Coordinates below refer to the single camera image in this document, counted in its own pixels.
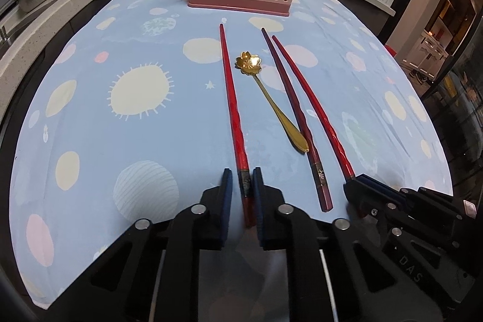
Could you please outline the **purple chopstick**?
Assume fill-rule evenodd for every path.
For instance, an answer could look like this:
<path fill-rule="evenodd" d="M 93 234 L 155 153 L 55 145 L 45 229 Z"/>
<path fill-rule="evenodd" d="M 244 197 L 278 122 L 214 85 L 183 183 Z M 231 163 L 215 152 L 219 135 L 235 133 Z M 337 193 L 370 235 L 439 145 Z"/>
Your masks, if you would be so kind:
<path fill-rule="evenodd" d="M 295 89 L 291 84 L 291 80 L 289 79 L 289 76 L 285 71 L 285 68 L 283 67 L 283 63 L 281 62 L 279 55 L 277 54 L 277 50 L 275 49 L 266 29 L 262 28 L 261 32 L 264 36 L 264 39 L 266 40 L 266 43 L 273 57 L 277 71 L 283 82 L 285 91 L 287 93 L 289 102 L 291 104 L 292 111 L 294 113 L 294 116 L 296 117 L 297 125 L 300 129 L 302 136 L 305 138 L 305 140 L 308 143 L 309 151 L 307 153 L 307 156 L 311 167 L 311 172 L 314 178 L 316 190 L 318 193 L 318 201 L 320 204 L 320 208 L 323 212 L 329 212 L 333 209 L 333 203 L 332 203 L 331 194 L 328 188 L 327 178 L 322 166 L 322 161 L 318 155 L 318 150 L 314 145 L 312 133 L 306 122 L 305 115 L 303 114 L 303 111 L 300 107 L 300 102 L 296 95 Z"/>

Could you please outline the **chrome sink faucet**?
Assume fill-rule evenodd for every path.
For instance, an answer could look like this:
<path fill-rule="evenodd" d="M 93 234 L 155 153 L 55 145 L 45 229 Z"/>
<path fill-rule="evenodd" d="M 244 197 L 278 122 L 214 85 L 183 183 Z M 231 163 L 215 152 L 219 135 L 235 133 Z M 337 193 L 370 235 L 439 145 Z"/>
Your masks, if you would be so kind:
<path fill-rule="evenodd" d="M 4 25 L 0 28 L 0 37 L 1 37 L 1 43 L 8 43 L 9 42 L 7 30 L 5 29 Z"/>

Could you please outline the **blue polka dot tablecloth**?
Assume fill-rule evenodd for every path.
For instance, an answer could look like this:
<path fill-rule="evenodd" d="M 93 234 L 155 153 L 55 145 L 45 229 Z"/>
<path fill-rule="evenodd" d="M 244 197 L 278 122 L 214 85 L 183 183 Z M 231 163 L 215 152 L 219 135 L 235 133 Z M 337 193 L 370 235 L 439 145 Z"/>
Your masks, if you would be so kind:
<path fill-rule="evenodd" d="M 47 57 L 22 120 L 9 221 L 36 306 L 49 307 L 137 219 L 172 218 L 236 168 L 220 24 L 230 58 L 260 56 L 259 79 L 291 114 L 261 29 L 277 36 L 356 174 L 451 193 L 444 150 L 416 91 L 339 0 L 293 0 L 287 17 L 197 9 L 187 0 L 110 0 Z M 320 209 L 308 158 L 255 80 L 238 70 L 232 78 L 250 167 L 311 216 L 345 216 L 345 179 L 305 92 L 296 93 L 328 178 L 329 212 Z"/>

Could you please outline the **red chopstick group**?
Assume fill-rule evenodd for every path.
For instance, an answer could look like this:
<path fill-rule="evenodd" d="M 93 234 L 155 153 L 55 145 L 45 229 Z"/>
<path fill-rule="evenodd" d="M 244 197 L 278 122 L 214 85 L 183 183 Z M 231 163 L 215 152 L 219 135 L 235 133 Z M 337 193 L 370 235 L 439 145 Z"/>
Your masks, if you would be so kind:
<path fill-rule="evenodd" d="M 286 62 L 290 66 L 293 74 L 296 76 L 298 82 L 300 83 L 303 91 L 305 92 L 306 96 L 309 99 L 310 104 L 312 105 L 314 112 L 317 114 L 319 121 L 322 124 L 322 127 L 328 137 L 328 141 L 331 144 L 331 147 L 334 151 L 334 154 L 337 157 L 338 163 L 341 167 L 341 171 L 345 177 L 346 180 L 352 179 L 355 177 L 354 169 L 347 158 L 347 155 L 345 153 L 345 150 L 343 148 L 343 145 L 341 144 L 338 135 L 336 133 L 336 130 L 334 127 L 331 125 L 328 116 L 326 115 L 322 105 L 320 104 L 317 96 L 315 96 L 313 89 L 311 86 L 308 84 L 306 81 L 304 75 L 300 72 L 298 66 L 288 53 L 288 51 L 285 49 L 283 44 L 278 40 L 278 38 L 273 35 L 272 40 L 274 40 L 275 44 L 277 45 L 278 50 L 283 54 L 283 57 L 285 58 Z"/>

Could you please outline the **gold flower spoon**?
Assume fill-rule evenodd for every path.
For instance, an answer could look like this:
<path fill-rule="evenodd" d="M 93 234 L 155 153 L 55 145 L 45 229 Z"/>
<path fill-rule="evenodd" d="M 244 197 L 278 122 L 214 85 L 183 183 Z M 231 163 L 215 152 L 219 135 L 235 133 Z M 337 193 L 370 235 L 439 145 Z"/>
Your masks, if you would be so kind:
<path fill-rule="evenodd" d="M 261 64 L 262 60 L 258 55 L 252 55 L 250 52 L 242 52 L 236 59 L 235 67 L 239 69 L 242 74 L 252 76 L 252 78 L 255 80 L 257 86 L 262 91 L 265 99 L 269 102 L 269 105 L 274 111 L 278 121 L 282 125 L 283 130 L 285 131 L 294 148 L 302 154 L 308 153 L 308 142 L 298 128 L 293 124 L 293 122 L 287 116 L 285 116 L 283 111 L 280 110 L 275 101 L 269 95 L 267 89 L 263 85 L 263 82 L 261 82 L 259 79 L 258 75 L 262 70 Z"/>

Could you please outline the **red chopstick pair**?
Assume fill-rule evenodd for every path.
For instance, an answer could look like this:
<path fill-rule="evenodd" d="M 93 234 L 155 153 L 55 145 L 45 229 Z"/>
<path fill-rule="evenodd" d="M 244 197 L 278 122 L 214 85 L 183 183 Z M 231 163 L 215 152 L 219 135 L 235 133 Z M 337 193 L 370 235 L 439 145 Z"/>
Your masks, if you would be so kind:
<path fill-rule="evenodd" d="M 232 144 L 237 165 L 237 176 L 241 192 L 244 223 L 247 228 L 252 228 L 255 226 L 256 221 L 254 217 L 254 197 L 251 188 L 251 173 L 246 155 L 242 123 L 237 108 L 237 95 L 232 78 L 229 49 L 223 24 L 219 25 L 219 35 L 223 61 L 223 73 L 225 78 L 225 89 L 229 108 L 229 121 L 232 131 Z"/>

